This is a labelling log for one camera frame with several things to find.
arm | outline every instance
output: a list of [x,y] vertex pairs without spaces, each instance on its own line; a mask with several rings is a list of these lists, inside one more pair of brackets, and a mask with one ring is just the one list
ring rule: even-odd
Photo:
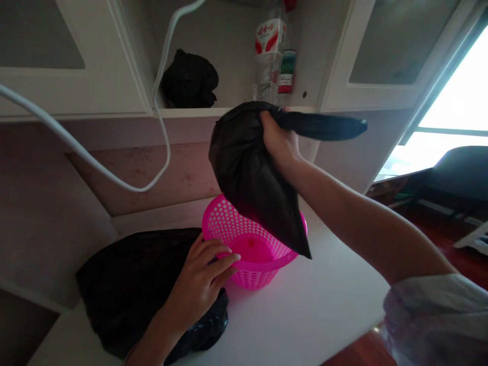
[[456,273],[432,242],[389,208],[360,195],[302,159],[296,135],[261,113],[264,143],[283,177],[325,225],[390,285],[416,276]]
[[129,353],[125,366],[161,366],[181,336],[217,299],[220,289],[238,269],[240,259],[231,254],[208,264],[219,253],[231,253],[221,240],[193,243],[181,273],[164,306],[156,313],[144,336]]

black bag on shelf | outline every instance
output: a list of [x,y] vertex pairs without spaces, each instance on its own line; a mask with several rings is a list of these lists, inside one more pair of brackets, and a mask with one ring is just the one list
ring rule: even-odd
[[311,259],[297,193],[275,169],[264,146],[259,118],[263,110],[280,127],[322,141],[349,140],[368,126],[355,118],[285,112],[266,102],[246,102],[224,114],[213,129],[208,158],[224,196],[241,215]]
[[[124,359],[166,302],[199,228],[140,232],[94,254],[76,273],[91,327],[103,348]],[[207,350],[224,333],[225,289],[208,312],[181,337],[165,361]]]
[[212,93],[217,85],[219,76],[212,64],[182,49],[176,51],[162,81],[165,98],[176,108],[210,108],[217,100]]

pink wastebasket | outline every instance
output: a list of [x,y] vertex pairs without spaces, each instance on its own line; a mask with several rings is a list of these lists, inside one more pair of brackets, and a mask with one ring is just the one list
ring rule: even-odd
[[[307,224],[301,216],[305,233]],[[218,238],[241,254],[233,266],[239,268],[232,279],[241,287],[258,290],[268,285],[278,270],[298,254],[281,243],[258,223],[240,215],[223,194],[218,195],[203,214],[205,240]]]

power cord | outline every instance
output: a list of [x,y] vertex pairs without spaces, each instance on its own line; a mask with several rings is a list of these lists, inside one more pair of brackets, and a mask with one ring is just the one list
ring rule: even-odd
[[119,186],[132,191],[132,192],[146,192],[151,189],[156,182],[161,178],[161,176],[168,168],[169,161],[171,159],[171,149],[169,146],[169,139],[168,134],[166,132],[166,127],[164,126],[163,118],[159,112],[158,107],[158,88],[159,84],[161,83],[161,79],[163,78],[164,69],[166,67],[166,61],[168,59],[169,53],[169,45],[171,43],[171,38],[173,37],[174,29],[176,28],[176,24],[178,20],[186,14],[192,13],[197,10],[205,0],[197,0],[192,4],[186,5],[182,8],[176,10],[173,15],[171,16],[171,20],[169,21],[168,31],[166,32],[166,37],[164,39],[163,45],[163,53],[161,56],[161,61],[158,68],[158,74],[156,76],[156,81],[152,88],[152,102],[154,104],[154,108],[156,110],[156,115],[158,116],[159,123],[161,125],[161,129],[163,130],[163,137],[166,143],[166,162],[163,168],[159,171],[159,173],[154,177],[154,179],[145,187],[137,188],[127,184],[119,177],[114,175],[110,170],[105,168],[102,164],[98,162],[66,129],[61,126],[61,124],[56,121],[49,113],[47,113],[44,109],[40,108],[36,104],[32,103],[30,100],[24,98],[20,94],[10,90],[6,86],[0,84],[0,95],[7,98],[11,102],[17,104],[18,106],[24,108],[26,111],[30,112],[34,116],[36,116],[42,123],[44,123],[52,132],[54,132],[62,141],[64,141],[70,148],[73,149],[80,157],[85,160],[88,164],[93,166],[96,170],[106,176],[108,179],[113,181],[114,183],[118,184]]

black chair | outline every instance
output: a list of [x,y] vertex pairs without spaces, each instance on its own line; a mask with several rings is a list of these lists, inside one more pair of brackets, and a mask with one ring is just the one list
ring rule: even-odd
[[462,221],[473,215],[488,201],[488,146],[462,146],[446,152],[407,209],[431,191],[462,200],[463,207],[457,206],[449,220],[460,212],[464,213]]

